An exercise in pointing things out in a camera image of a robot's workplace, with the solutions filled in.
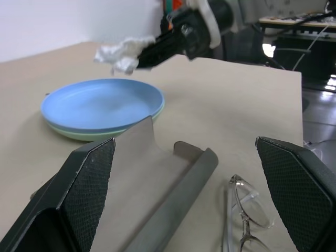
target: cardboard surface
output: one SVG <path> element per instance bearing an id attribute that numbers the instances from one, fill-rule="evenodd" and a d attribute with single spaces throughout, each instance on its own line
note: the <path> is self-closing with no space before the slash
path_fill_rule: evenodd
<path id="1" fill-rule="evenodd" d="M 29 201 L 81 142 L 54 133 L 39 105 L 67 84 L 110 77 L 95 64 L 96 46 L 80 44 L 0 64 L 0 238 Z M 172 151 L 176 141 L 211 148 L 219 166 L 168 244 L 166 251 L 220 251 L 223 191 L 235 173 L 270 199 L 254 146 L 258 136 L 302 145 L 301 76 L 267 67 L 175 56 L 152 71 L 127 77 L 160 88 L 166 107 L 154 125 L 156 142 Z M 296 251 L 281 219 L 256 234 L 274 251 Z"/>

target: desk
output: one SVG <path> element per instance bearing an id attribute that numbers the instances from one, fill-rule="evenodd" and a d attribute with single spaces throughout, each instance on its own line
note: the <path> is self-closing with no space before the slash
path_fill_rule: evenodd
<path id="1" fill-rule="evenodd" d="M 284 28 L 287 28 L 289 25 L 293 25 L 297 23 L 298 21 L 262 18 L 259 20 L 259 22 L 260 22 L 260 25 L 263 31 L 265 31 L 266 28 L 284 29 Z M 327 25 L 329 25 L 329 27 L 325 30 L 326 33 L 336 33 L 336 23 L 309 22 L 309 23 L 303 24 L 300 27 L 297 27 L 295 30 L 307 30 L 309 32 L 310 31 L 320 32 Z"/>
<path id="2" fill-rule="evenodd" d="M 45 95 L 69 83 L 110 77 L 110 67 L 92 62 L 97 45 L 83 43 L 0 64 L 0 238 L 32 192 L 82 145 L 54 133 L 39 105 Z M 233 174 L 256 187 L 277 216 L 259 234 L 274 251 L 296 251 L 270 199 L 254 146 L 263 135 L 302 145 L 301 77 L 297 72 L 175 56 L 131 78 L 160 88 L 166 107 L 154 125 L 158 145 L 176 141 L 212 148 L 219 166 L 183 220 L 166 251 L 219 251 L 223 189 Z"/>

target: white tissue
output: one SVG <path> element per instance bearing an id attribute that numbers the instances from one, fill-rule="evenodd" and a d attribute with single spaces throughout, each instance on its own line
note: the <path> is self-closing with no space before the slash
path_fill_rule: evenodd
<path id="1" fill-rule="evenodd" d="M 131 75 L 139 64 L 142 50 L 155 42 L 155 37 L 128 38 L 116 46 L 101 46 L 95 55 L 95 62 L 109 63 L 114 71 Z"/>

